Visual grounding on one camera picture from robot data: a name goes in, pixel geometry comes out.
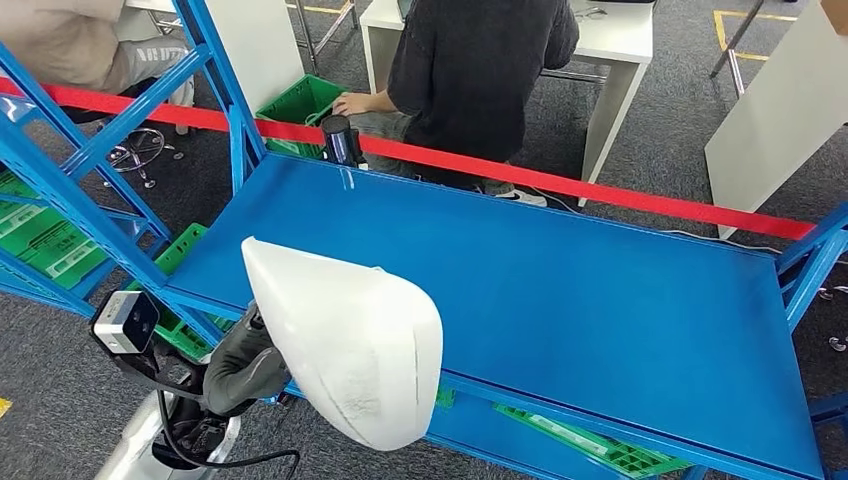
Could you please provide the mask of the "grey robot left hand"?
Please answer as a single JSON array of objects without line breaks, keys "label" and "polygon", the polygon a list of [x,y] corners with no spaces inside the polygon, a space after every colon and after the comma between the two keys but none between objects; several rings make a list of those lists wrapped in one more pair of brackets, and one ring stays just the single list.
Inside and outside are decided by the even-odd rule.
[{"label": "grey robot left hand", "polygon": [[290,380],[284,358],[252,301],[213,351],[203,396],[213,413],[238,416],[256,400],[280,394]]}]

